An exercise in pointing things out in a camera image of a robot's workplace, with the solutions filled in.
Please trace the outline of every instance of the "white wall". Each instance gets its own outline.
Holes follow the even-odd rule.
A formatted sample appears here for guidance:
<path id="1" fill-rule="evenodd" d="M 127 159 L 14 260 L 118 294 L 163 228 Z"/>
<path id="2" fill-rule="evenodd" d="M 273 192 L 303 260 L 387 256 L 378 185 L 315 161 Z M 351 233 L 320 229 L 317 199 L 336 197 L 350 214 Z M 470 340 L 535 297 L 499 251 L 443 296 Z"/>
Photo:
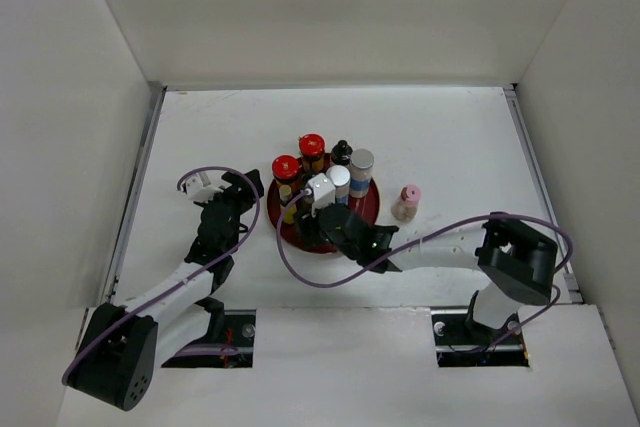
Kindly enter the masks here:
<path id="1" fill-rule="evenodd" d="M 640 0 L 568 0 L 518 88 L 585 299 L 640 410 Z"/>
<path id="2" fill-rule="evenodd" d="M 169 84 L 515 82 L 565 0 L 107 0 Z"/>
<path id="3" fill-rule="evenodd" d="M 55 424 L 148 101 L 104 0 L 0 0 L 3 427 Z"/>

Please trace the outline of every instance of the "red plate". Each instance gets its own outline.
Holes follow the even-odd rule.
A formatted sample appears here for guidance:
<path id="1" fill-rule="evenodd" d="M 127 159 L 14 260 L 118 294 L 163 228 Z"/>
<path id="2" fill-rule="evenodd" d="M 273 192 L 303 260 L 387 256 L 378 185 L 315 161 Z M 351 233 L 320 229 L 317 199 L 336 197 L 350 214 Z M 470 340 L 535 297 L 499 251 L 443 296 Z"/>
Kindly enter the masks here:
<path id="1" fill-rule="evenodd" d="M 324 165 L 329 167 L 330 156 L 325 154 Z M 376 182 L 371 179 L 369 185 L 369 193 L 362 199 L 354 199 L 349 197 L 349 208 L 357 212 L 369 224 L 373 225 L 378 218 L 378 212 L 380 211 L 380 193 L 378 192 L 378 186 Z M 276 181 L 271 182 L 269 186 L 269 193 L 267 194 L 267 212 L 269 213 L 269 220 L 275 227 L 280 217 L 280 197 L 278 196 L 278 188 L 276 187 Z M 307 249 L 304 246 L 304 241 L 298 235 L 296 227 L 293 224 L 282 224 L 282 238 L 294 247 L 304 250 L 305 252 L 313 252 L 315 254 L 329 254 L 337 252 L 337 250 L 331 244 L 318 245 L 311 249 Z"/>

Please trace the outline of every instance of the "pink bottle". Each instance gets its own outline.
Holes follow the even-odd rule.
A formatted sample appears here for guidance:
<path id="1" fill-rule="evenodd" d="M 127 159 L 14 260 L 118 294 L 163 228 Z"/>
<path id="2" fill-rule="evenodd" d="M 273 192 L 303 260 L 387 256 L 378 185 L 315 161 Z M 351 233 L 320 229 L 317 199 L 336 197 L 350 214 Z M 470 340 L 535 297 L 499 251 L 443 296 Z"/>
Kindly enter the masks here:
<path id="1" fill-rule="evenodd" d="M 418 212 L 418 203 L 422 192 L 417 185 L 405 185 L 400 192 L 398 200 L 396 200 L 391 213 L 400 222 L 409 222 L 413 220 Z"/>

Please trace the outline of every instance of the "red cap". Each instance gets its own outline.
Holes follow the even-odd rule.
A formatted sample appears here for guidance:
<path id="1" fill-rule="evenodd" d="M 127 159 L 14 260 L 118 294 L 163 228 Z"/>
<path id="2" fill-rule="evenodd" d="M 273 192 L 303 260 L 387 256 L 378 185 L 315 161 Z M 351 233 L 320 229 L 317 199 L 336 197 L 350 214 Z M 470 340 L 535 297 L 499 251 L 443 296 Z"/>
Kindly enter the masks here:
<path id="1" fill-rule="evenodd" d="M 273 175 L 279 179 L 293 179 L 298 175 L 300 164 L 298 164 L 298 159 L 291 155 L 281 155 L 273 161 L 271 170 L 273 171 Z"/>
<path id="2" fill-rule="evenodd" d="M 300 146 L 300 153 L 302 155 L 315 157 L 324 154 L 324 139 L 318 134 L 303 135 L 300 137 L 298 145 Z"/>

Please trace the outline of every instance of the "screw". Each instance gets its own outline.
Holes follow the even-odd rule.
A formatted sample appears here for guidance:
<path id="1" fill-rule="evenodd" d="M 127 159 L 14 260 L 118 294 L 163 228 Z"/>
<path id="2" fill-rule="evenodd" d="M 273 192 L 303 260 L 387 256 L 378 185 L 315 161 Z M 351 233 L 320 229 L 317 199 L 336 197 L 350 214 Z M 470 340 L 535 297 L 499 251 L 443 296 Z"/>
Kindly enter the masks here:
<path id="1" fill-rule="evenodd" d="M 250 339 L 251 337 L 253 337 L 254 335 L 256 335 L 256 327 L 253 324 L 244 324 L 242 326 L 242 336 Z"/>
<path id="2" fill-rule="evenodd" d="M 435 324 L 433 324 L 433 332 L 434 334 L 436 334 L 438 337 L 443 337 L 444 336 L 444 328 L 446 327 L 444 322 L 436 322 Z"/>
<path id="3" fill-rule="evenodd" d="M 520 335 L 521 329 L 519 326 L 520 324 L 518 322 L 516 322 L 515 320 L 512 320 L 507 324 L 507 329 L 513 330 L 513 333 L 516 335 Z"/>

